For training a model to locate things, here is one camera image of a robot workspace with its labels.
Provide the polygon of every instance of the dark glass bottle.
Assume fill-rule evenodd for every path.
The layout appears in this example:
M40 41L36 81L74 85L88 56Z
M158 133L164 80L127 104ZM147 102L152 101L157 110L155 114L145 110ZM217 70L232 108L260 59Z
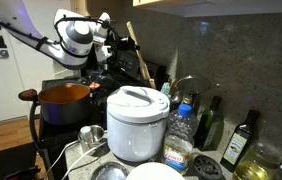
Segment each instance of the dark glass bottle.
M208 109L202 112L198 130L194 136L195 147L201 151L216 150L223 134L223 118L217 112L222 98L213 96Z
M198 116L198 111L200 107L200 101L199 97L197 97L197 93L195 91L191 91L189 93L189 96L192 98L192 108L193 108L193 113L195 116Z
M230 142L220 161L221 165L228 169L230 172L234 171L240 158L247 149L251 141L251 137L254 133L253 126L259 116L259 111L250 110L246 120L236 126L230 139Z

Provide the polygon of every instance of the gray tile backsplash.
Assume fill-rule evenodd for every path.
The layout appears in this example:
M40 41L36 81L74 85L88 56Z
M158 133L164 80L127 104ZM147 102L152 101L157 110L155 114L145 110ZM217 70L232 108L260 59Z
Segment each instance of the gray tile backsplash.
M262 114L260 139L282 152L282 13L183 18L133 8L130 1L122 7L113 26L124 36L132 22L144 59L166 65L172 77L195 74L212 82L200 111L213 95L223 98L220 153L249 109Z

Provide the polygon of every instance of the cooking pot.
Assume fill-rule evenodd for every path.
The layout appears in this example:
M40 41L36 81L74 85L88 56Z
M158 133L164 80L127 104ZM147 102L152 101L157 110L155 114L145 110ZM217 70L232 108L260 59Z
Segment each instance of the cooking pot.
M87 118L92 112L90 89L81 84L63 84L41 91L34 89L19 94L21 100L33 101L31 109L41 105L43 119L52 125L63 126Z
M107 103L110 150L130 162L154 157L162 147L169 98L151 88L122 86L108 97Z

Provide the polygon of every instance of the cabinet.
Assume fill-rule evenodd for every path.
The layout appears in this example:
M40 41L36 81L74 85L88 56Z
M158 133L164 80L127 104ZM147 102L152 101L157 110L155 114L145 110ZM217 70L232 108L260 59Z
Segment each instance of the cabinet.
M282 12L282 0L133 0L133 6L182 17Z
M73 12L93 18L99 18L106 12L111 21L118 19L121 6L121 0L71 0L70 3Z

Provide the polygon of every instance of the rice cooker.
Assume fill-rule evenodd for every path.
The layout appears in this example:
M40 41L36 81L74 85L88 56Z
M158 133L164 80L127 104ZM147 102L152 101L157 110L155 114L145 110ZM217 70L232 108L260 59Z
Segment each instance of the rice cooker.
M141 162L162 148L169 98L151 88L122 86L107 99L110 150L119 158Z

